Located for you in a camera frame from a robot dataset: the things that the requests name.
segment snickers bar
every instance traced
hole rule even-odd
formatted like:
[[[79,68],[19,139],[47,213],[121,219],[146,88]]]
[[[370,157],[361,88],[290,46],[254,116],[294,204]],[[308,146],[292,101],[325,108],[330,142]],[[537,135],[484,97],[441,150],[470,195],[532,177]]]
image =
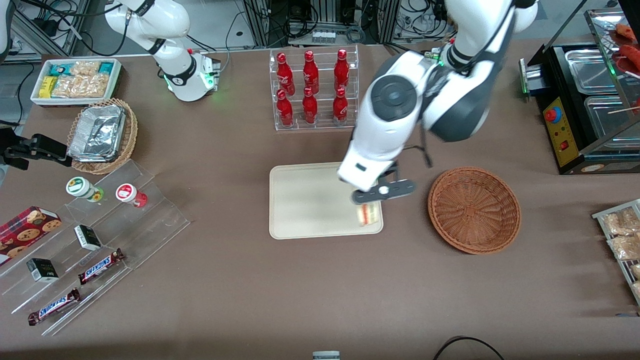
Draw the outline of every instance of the snickers bar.
[[[122,254],[122,250],[120,250],[120,248],[118,248],[117,250],[112,252],[109,256],[104,258],[102,261],[100,261],[96,265],[91,266],[91,268],[89,268],[89,270],[87,270],[84,273],[78,275],[78,278],[80,278],[80,284],[84,285],[84,284],[88,283],[91,279],[93,279],[94,277],[98,276],[103,271],[107,270],[112,265],[114,265],[115,263],[117,263],[118,261],[120,261],[122,259],[124,259],[124,254]]]
[[[78,291],[78,289],[74,288],[66,296],[63,296],[60,299],[52,302],[47,307],[40,309],[40,311],[34,311],[33,313],[29,314],[29,326],[36,325],[37,323],[44,320],[44,318],[46,318],[47,316],[60,311],[60,309],[68,306],[69,304],[79,302],[80,300],[80,292]]]

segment wicker basket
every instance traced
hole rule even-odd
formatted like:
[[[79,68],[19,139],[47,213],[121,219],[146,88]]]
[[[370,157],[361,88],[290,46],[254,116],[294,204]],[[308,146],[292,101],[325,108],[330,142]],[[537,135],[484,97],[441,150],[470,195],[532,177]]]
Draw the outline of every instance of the wicker basket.
[[[444,172],[429,191],[427,207],[438,233],[470,254],[501,251],[520,230],[518,199],[504,181],[481,168]]]
[[[76,170],[89,172],[94,175],[108,174],[124,164],[133,153],[133,148],[136,146],[136,136],[138,135],[138,120],[136,119],[136,114],[133,113],[126,102],[119,99],[109,99],[106,101],[96,102],[95,104],[89,105],[89,107],[107,105],[121,106],[127,112],[125,127],[122,131],[122,139],[120,141],[120,155],[118,155],[116,160],[111,163],[81,163],[80,161],[74,160],[71,166]],[[71,139],[73,139],[74,134],[76,133],[76,126],[78,125],[79,119],[80,114],[76,116],[76,121],[71,125],[71,131],[67,136],[67,146],[71,144]]]

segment red button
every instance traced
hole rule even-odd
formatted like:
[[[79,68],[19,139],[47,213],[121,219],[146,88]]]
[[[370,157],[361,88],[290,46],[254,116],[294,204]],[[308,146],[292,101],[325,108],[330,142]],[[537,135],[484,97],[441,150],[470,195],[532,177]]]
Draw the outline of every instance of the red button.
[[[552,122],[552,121],[554,121],[556,119],[556,117],[557,117],[557,113],[553,109],[549,109],[545,113],[545,120],[546,121]]]

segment table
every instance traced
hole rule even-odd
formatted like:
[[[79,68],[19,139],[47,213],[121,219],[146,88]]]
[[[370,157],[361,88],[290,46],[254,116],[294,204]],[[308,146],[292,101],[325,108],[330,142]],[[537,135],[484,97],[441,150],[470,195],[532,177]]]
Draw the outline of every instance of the table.
[[[508,359],[637,357],[640,319],[614,317],[634,301],[590,214],[637,198],[640,176],[557,175],[542,117],[518,95],[516,63],[539,45],[511,45],[473,138],[430,136],[432,169],[417,151],[400,155],[418,189],[383,204],[380,234],[286,241],[269,236],[269,171],[340,161],[349,131],[276,133],[268,51],[233,53],[220,91],[194,103],[167,91],[151,57],[120,58],[119,97],[140,123],[133,158],[193,223],[54,337],[25,337],[26,319],[0,299],[0,358],[310,359],[340,350],[345,360],[428,359],[460,334]],[[389,56],[360,46],[363,92]],[[77,111],[34,106],[24,135],[64,140]],[[494,172],[520,201],[522,229],[501,253],[462,254],[426,217],[431,183],[466,165]],[[68,202],[63,184],[78,174],[48,161],[9,171],[0,222]],[[441,359],[490,354],[457,343]]]

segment acrylic display stand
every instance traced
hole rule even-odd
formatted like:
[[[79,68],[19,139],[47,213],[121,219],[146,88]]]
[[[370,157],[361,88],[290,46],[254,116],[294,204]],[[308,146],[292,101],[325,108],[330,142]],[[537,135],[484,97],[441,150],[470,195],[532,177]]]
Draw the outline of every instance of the acrylic display stand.
[[[64,205],[56,211],[63,224],[53,234],[0,268],[0,301],[12,309],[14,316],[24,319],[25,327],[28,327],[30,313],[77,288],[82,298],[80,303],[65,307],[32,327],[34,332],[43,336],[56,334],[189,225],[189,221],[164,197],[152,179],[153,175],[129,160],[96,183],[104,190],[100,202],[76,198]],[[116,199],[116,189],[123,183],[133,184],[147,194],[147,204],[134,208]],[[80,246],[74,232],[78,224],[93,228],[102,243],[100,250],[92,252]],[[117,248],[121,248],[126,258],[81,286],[78,274]],[[26,265],[31,258],[51,260],[60,278],[50,284],[34,281]]]
[[[347,121],[343,126],[336,126],[333,123],[333,100],[335,99],[333,68],[337,61],[339,49],[347,51],[347,62],[349,63],[349,85],[345,89],[345,98],[349,101],[349,106],[347,107]],[[273,102],[273,118],[276,130],[344,129],[355,125],[356,117],[358,116],[358,96],[360,91],[358,86],[358,47],[315,47],[313,51],[320,77],[320,91],[315,95],[318,102],[318,120],[314,125],[309,125],[305,122],[302,108],[302,99],[305,96],[303,92],[305,81],[302,75],[302,69],[305,66],[304,54],[295,48],[271,51],[269,56],[269,76],[271,78],[271,101]],[[278,108],[276,107],[276,102],[278,101],[276,92],[280,88],[277,74],[278,62],[276,61],[278,53],[287,55],[287,63],[293,71],[293,83],[296,85],[296,93],[288,97],[293,106],[293,126],[289,128],[282,126],[278,116]]]

